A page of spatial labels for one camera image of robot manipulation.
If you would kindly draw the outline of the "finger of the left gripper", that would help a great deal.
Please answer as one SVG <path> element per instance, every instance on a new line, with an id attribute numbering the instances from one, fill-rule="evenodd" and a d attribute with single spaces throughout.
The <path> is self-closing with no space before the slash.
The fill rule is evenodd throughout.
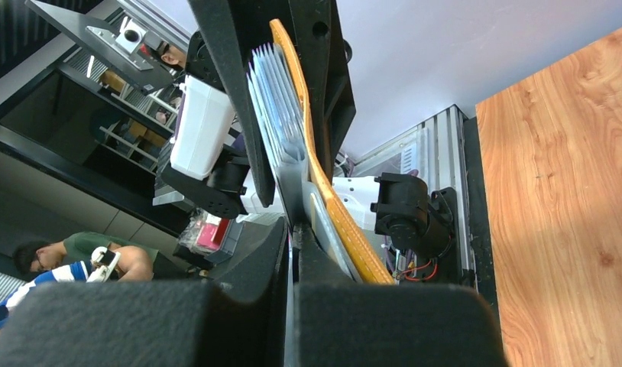
<path id="1" fill-rule="evenodd" d="M 274 178 L 248 90 L 245 53 L 233 1 L 193 0 L 190 8 L 243 130 L 248 162 L 261 205 L 274 199 Z"/>

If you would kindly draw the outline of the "yellow leather card holder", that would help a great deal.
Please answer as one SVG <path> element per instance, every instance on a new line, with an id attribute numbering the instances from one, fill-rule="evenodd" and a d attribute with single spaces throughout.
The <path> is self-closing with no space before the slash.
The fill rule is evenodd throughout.
<path id="1" fill-rule="evenodd" d="M 299 57 L 281 21 L 269 26 L 273 40 L 253 49 L 246 77 L 283 209 L 290 223 L 310 225 L 319 247 L 350 278 L 394 284 L 320 166 Z"/>

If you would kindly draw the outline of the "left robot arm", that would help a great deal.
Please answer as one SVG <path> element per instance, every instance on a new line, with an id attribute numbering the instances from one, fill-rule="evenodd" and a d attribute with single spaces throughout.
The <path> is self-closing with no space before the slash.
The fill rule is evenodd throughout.
<path id="1" fill-rule="evenodd" d="M 258 207 L 274 206 L 276 193 L 285 193 L 284 206 L 292 210 L 296 195 L 310 176 L 309 163 L 317 158 L 328 173 L 355 117 L 345 42 L 334 1 L 191 1 L 197 32 L 188 49 L 186 73 L 228 97 L 238 118 L 245 151 L 223 145 L 216 149 L 212 169 L 201 178 L 167 163 L 164 183 L 198 207 L 226 219 L 245 214 L 241 198 L 253 182 Z M 293 94 L 293 69 L 276 45 L 269 25 L 278 20 L 293 42 L 293 58 L 302 68 L 309 92 L 314 142 L 306 143 L 305 128 L 291 117 L 276 113 L 270 126 L 260 119 L 275 109 L 273 88 L 261 82 L 267 76 L 266 56 L 284 68 L 283 94 Z"/>

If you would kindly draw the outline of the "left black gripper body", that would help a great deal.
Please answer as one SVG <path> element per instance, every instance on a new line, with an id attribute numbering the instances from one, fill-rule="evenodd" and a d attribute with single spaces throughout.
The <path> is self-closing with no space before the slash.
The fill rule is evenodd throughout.
<path id="1" fill-rule="evenodd" d="M 344 39 L 335 1 L 229 1 L 238 41 L 240 71 L 250 50 L 272 41 L 269 22 L 278 19 L 288 31 L 309 92 L 316 155 L 327 174 L 355 117 L 348 62 L 351 46 Z"/>

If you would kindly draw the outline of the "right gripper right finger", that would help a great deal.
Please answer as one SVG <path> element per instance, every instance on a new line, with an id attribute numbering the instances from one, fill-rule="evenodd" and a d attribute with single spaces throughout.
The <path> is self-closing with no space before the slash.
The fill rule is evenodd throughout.
<path id="1" fill-rule="evenodd" d="M 506 366 L 486 301 L 451 284 L 359 284 L 320 250 L 310 227 L 293 228 L 295 366 Z"/>

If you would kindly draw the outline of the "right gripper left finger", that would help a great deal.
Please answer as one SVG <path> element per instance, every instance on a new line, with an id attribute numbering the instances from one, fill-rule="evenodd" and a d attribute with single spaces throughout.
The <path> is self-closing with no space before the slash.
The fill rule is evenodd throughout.
<path id="1" fill-rule="evenodd" d="M 50 283 L 0 332 L 0 366 L 282 366 L 287 230 L 213 281 Z"/>

